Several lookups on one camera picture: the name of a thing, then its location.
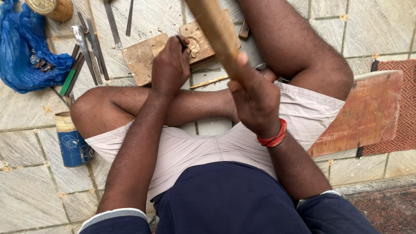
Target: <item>person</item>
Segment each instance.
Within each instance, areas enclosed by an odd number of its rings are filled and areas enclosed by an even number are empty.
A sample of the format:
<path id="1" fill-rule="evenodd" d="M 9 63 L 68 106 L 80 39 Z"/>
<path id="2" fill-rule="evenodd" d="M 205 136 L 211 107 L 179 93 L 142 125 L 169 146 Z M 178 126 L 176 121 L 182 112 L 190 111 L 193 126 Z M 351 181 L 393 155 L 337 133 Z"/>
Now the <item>person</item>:
<path id="1" fill-rule="evenodd" d="M 99 87 L 74 103 L 78 131 L 112 162 L 79 233 L 150 233 L 149 200 L 157 233 L 377 233 L 306 153 L 342 108 L 351 69 L 286 0 L 239 2 L 269 69 L 240 52 L 228 90 L 180 90 L 190 51 L 172 37 L 151 89 Z M 220 136 L 176 127 L 210 117 L 238 123 Z"/>

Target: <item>green handled tool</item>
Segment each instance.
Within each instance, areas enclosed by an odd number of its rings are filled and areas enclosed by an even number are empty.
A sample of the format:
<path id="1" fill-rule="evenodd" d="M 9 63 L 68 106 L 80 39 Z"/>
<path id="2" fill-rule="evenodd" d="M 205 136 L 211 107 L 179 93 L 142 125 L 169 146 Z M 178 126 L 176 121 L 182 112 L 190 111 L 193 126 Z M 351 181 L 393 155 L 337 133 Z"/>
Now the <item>green handled tool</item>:
<path id="1" fill-rule="evenodd" d="M 59 91 L 59 94 L 61 96 L 64 96 L 65 93 L 67 92 L 67 90 L 69 88 L 69 85 L 71 84 L 71 81 L 74 78 L 75 71 L 77 70 L 78 64 L 79 64 L 79 62 L 80 62 L 80 60 L 83 56 L 84 55 L 82 53 L 79 53 L 79 55 L 77 57 L 77 60 L 75 61 L 74 65 L 71 67 L 71 70 L 69 71 L 69 73 L 67 75 L 67 78 L 64 82 L 64 85 L 62 86 L 62 89 Z"/>

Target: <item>red thread bracelet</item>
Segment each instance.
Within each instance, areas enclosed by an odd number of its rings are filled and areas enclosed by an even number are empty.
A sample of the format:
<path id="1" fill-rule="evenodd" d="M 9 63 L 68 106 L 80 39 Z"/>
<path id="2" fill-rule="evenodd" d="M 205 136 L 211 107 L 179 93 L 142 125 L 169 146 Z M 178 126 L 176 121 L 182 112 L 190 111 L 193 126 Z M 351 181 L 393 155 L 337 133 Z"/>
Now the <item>red thread bracelet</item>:
<path id="1" fill-rule="evenodd" d="M 261 139 L 257 137 L 257 140 L 262 146 L 266 146 L 268 148 L 278 146 L 280 143 L 282 143 L 283 139 L 286 137 L 287 122 L 284 119 L 281 119 L 281 118 L 279 119 L 280 119 L 280 131 L 276 136 L 269 138 L 269 139 Z"/>

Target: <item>red patterned mat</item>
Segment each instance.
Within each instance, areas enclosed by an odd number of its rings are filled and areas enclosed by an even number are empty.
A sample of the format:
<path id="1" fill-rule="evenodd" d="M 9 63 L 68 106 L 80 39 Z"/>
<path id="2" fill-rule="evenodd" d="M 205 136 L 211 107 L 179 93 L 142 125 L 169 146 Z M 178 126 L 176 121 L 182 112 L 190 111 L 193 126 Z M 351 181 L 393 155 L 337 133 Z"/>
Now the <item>red patterned mat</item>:
<path id="1" fill-rule="evenodd" d="M 363 155 L 416 149 L 416 60 L 375 61 L 373 71 L 404 71 L 396 137 L 391 141 L 364 146 Z"/>

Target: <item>blue tin can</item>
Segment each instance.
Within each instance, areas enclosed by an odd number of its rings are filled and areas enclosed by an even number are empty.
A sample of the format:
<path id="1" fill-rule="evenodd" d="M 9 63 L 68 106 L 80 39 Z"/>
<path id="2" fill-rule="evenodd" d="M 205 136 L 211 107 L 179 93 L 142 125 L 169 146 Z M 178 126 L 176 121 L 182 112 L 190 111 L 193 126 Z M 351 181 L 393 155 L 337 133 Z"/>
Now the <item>blue tin can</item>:
<path id="1" fill-rule="evenodd" d="M 79 167 L 94 159 L 94 152 L 72 123 L 70 112 L 55 114 L 62 160 L 66 167 Z"/>

